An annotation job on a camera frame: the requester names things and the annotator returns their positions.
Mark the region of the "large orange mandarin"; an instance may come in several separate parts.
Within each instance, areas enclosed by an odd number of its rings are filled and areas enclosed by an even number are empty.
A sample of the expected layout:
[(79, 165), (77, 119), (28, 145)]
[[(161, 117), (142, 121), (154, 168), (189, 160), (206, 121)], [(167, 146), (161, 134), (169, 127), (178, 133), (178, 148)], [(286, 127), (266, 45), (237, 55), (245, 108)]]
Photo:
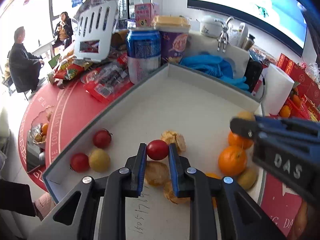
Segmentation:
[(218, 167), (225, 176), (238, 176), (247, 166), (247, 154), (239, 146), (228, 146), (219, 155)]

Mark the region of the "yellow-green round fruit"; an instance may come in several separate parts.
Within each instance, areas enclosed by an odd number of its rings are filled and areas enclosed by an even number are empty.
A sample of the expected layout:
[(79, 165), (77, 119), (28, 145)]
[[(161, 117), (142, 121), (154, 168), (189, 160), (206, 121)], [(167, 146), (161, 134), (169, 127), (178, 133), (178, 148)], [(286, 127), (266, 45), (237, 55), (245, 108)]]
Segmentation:
[(88, 161), (90, 168), (99, 173), (106, 172), (111, 165), (110, 156), (100, 148), (95, 148), (91, 151)]
[(249, 190), (255, 184), (258, 174), (255, 168), (248, 167), (238, 176), (237, 182), (244, 189)]

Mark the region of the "red cherry tomato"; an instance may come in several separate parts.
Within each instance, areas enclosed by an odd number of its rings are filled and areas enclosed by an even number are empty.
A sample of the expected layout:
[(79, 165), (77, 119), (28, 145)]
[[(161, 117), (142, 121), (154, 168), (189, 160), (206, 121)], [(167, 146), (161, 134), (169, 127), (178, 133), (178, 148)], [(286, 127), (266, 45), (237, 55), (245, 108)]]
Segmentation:
[(76, 153), (72, 155), (70, 166), (73, 171), (78, 173), (87, 171), (89, 169), (88, 156), (84, 153)]
[(97, 148), (105, 149), (110, 145), (111, 141), (112, 134), (106, 129), (97, 131), (93, 136), (93, 145)]
[(148, 143), (146, 153), (148, 157), (152, 160), (163, 160), (169, 154), (169, 146), (163, 140), (153, 140), (150, 143)]

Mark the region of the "beige dried fruit ball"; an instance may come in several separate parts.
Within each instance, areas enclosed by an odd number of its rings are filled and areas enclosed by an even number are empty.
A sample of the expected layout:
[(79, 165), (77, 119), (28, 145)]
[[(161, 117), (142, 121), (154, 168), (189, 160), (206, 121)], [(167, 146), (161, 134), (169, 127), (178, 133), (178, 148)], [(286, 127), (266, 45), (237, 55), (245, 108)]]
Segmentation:
[(190, 201), (190, 198), (178, 198), (173, 191), (172, 182), (167, 181), (163, 188), (163, 194), (167, 200), (174, 204), (185, 204)]
[(169, 181), (168, 166), (159, 161), (147, 161), (144, 180), (150, 186), (163, 186)]
[(167, 143), (167, 145), (175, 144), (178, 154), (182, 154), (186, 151), (186, 144), (183, 135), (176, 131), (167, 130), (161, 134), (161, 140)]

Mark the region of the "small orange mandarin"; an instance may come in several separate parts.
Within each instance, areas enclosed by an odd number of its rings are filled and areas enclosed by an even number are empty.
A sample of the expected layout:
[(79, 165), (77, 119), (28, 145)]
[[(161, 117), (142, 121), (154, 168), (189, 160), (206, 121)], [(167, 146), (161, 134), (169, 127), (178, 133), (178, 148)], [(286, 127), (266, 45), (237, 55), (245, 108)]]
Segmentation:
[[(207, 172), (206, 176), (209, 177), (209, 178), (213, 178), (213, 179), (221, 179), (221, 177), (218, 176), (215, 173)], [(210, 180), (209, 183), (210, 183), (211, 191), (212, 192), (215, 191), (215, 189), (217, 188), (217, 183), (215, 183), (213, 180)], [(216, 204), (216, 198), (215, 197), (212, 197), (212, 204), (213, 204), (213, 208), (216, 209), (217, 208), (217, 204)]]

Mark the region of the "white paper towel roll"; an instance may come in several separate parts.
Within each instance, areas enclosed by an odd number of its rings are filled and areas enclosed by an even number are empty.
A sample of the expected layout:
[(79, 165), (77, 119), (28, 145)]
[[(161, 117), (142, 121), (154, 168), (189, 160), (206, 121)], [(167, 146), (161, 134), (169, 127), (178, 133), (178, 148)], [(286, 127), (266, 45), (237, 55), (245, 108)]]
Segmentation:
[(269, 65), (265, 75), (265, 93), (262, 100), (265, 114), (278, 115), (294, 83), (282, 69), (274, 64)]

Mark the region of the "red gift box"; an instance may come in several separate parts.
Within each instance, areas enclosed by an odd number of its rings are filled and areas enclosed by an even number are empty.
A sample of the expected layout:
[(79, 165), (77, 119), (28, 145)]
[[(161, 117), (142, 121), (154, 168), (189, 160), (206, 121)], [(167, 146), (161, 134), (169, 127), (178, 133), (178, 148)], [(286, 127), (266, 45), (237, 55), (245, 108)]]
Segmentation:
[(300, 68), (293, 60), (281, 53), (277, 62), (277, 67), (282, 69), (293, 81), (299, 83), (297, 86), (298, 94), (301, 98), (306, 96), (316, 107), (319, 106), (320, 92), (317, 83), (315, 83), (306, 74), (305, 70)]

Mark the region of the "blue cloth gloves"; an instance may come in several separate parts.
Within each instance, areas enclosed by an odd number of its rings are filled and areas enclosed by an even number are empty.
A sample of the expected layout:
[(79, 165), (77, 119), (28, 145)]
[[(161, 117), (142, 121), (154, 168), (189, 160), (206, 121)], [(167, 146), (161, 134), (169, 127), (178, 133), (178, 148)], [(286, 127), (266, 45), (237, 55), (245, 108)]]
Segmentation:
[(220, 56), (210, 54), (189, 56), (182, 58), (179, 64), (249, 92), (249, 85), (245, 83), (246, 78), (234, 78), (231, 64)]

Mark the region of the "white shallow box tray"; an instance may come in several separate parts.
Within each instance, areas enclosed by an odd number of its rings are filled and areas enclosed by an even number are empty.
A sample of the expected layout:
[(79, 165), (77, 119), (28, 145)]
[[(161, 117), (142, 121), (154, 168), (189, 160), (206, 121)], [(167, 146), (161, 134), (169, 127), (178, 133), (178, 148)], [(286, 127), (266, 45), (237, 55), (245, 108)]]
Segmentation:
[[(56, 202), (84, 176), (108, 176), (137, 154), (140, 143), (160, 139), (164, 131), (180, 133), (192, 167), (222, 176), (217, 160), (228, 146), (229, 121), (241, 111), (261, 115), (260, 100), (213, 77), (168, 64), (133, 86), (62, 146), (43, 174)], [(74, 153), (89, 154), (95, 132), (112, 133), (106, 152), (111, 166), (104, 173), (83, 174), (70, 169)], [(126, 239), (189, 239), (190, 204), (174, 204), (161, 187), (145, 184), (142, 196), (126, 199)]]

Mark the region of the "white ceramic pot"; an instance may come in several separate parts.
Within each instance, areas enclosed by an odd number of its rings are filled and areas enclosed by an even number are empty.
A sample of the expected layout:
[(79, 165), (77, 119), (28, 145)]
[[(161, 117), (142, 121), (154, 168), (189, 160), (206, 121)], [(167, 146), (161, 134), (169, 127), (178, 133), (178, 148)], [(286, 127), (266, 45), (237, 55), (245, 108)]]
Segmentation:
[(227, 28), (225, 21), (213, 16), (204, 16), (200, 20), (200, 33), (207, 37), (219, 38), (225, 28)]

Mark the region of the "purple milk tea cup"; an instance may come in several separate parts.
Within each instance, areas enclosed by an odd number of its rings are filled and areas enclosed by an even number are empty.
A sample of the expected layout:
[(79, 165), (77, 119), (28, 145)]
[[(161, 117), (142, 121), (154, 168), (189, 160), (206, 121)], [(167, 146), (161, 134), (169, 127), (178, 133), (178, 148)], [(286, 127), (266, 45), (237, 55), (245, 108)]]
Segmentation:
[(179, 63), (187, 45), (190, 23), (184, 17), (155, 16), (152, 22), (161, 36), (161, 64)]

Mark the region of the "blue drink can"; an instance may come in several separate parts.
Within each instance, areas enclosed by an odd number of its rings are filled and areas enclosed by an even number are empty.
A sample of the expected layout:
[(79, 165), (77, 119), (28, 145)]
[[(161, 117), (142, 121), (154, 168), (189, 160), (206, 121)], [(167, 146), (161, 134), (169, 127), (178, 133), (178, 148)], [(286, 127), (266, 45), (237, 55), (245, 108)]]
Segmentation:
[(161, 64), (161, 37), (156, 29), (130, 29), (126, 37), (129, 78), (137, 84)]

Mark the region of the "clear candy packet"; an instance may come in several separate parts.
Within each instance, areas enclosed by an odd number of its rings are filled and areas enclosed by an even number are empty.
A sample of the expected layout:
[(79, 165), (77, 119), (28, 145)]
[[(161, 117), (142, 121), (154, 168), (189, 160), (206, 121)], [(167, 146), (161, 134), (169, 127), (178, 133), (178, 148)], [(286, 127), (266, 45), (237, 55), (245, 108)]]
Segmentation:
[(107, 103), (132, 87), (127, 67), (127, 53), (113, 54), (93, 66), (80, 78), (93, 98)]

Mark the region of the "red snack packet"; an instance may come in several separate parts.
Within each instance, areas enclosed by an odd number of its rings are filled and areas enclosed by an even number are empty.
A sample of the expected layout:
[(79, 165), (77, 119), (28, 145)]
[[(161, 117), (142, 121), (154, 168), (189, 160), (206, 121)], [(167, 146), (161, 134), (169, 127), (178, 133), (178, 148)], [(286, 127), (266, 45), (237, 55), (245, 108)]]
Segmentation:
[(92, 64), (91, 61), (78, 59), (75, 55), (69, 56), (60, 62), (55, 71), (54, 78), (70, 81), (91, 67)]

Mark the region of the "wall television screen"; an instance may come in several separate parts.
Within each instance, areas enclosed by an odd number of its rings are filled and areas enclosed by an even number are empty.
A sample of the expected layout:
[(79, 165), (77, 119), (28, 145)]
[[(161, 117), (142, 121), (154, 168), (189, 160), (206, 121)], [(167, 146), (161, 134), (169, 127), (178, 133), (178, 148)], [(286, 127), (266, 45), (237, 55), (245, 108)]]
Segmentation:
[(187, 0), (187, 6), (233, 16), (303, 53), (307, 23), (299, 0)]

